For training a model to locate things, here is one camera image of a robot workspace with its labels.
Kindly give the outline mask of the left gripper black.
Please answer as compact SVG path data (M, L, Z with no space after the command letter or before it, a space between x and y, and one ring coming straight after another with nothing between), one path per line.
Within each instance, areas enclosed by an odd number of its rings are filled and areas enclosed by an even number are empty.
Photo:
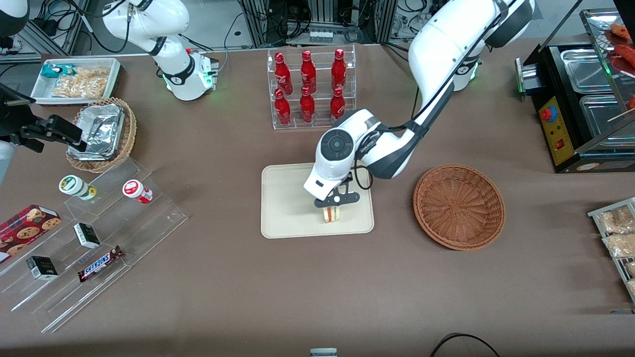
M347 177L340 185L333 188L324 200L315 199L315 207L328 208L358 202L360 199L359 193L349 190L349 183L351 183L352 179L352 173L347 174Z

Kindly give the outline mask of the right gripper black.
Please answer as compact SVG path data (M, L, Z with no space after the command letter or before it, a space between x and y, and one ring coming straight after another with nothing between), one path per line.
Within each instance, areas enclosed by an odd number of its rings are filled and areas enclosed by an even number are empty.
M38 119L23 125L10 135L10 143L23 146L33 152L42 152L43 141L57 141L68 145L68 152L86 152L88 145L82 140L82 129L58 115Z

